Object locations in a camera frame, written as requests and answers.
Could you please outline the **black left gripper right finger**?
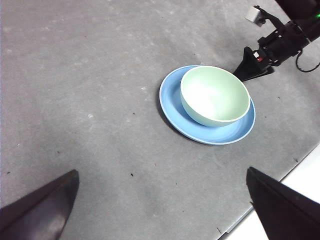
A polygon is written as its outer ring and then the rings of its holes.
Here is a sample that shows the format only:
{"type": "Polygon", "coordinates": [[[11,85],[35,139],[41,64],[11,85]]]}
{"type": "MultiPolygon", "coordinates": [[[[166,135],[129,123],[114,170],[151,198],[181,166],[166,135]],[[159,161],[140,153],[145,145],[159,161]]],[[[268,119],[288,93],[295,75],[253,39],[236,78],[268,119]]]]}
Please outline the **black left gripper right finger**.
{"type": "Polygon", "coordinates": [[[251,204],[270,240],[318,240],[320,204],[254,167],[246,172],[251,204]]]}

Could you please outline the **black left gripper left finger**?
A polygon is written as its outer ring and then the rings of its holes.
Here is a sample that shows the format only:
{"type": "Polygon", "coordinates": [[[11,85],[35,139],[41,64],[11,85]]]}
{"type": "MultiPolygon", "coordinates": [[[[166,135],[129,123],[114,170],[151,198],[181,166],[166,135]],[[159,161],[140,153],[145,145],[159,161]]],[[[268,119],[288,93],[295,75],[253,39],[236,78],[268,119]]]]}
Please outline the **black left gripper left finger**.
{"type": "Polygon", "coordinates": [[[0,209],[2,240],[58,240],[79,189],[75,169],[0,209]]]}

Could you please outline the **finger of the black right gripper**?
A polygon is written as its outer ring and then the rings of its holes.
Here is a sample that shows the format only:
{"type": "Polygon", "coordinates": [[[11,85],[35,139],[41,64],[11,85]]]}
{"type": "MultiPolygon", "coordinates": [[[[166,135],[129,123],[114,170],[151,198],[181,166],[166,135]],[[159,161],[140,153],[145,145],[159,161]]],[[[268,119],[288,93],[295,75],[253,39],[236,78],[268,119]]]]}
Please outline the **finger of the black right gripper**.
{"type": "Polygon", "coordinates": [[[264,71],[254,56],[253,50],[246,46],[243,50],[243,59],[233,74],[235,76],[254,76],[264,71]]]}
{"type": "Polygon", "coordinates": [[[249,80],[252,80],[252,79],[256,79],[256,78],[259,78],[259,77],[270,75],[270,74],[272,74],[274,72],[275,72],[274,68],[273,67],[269,67],[263,73],[255,74],[255,75],[250,76],[250,77],[248,76],[248,77],[242,79],[241,81],[242,82],[249,81],[249,80]]]}

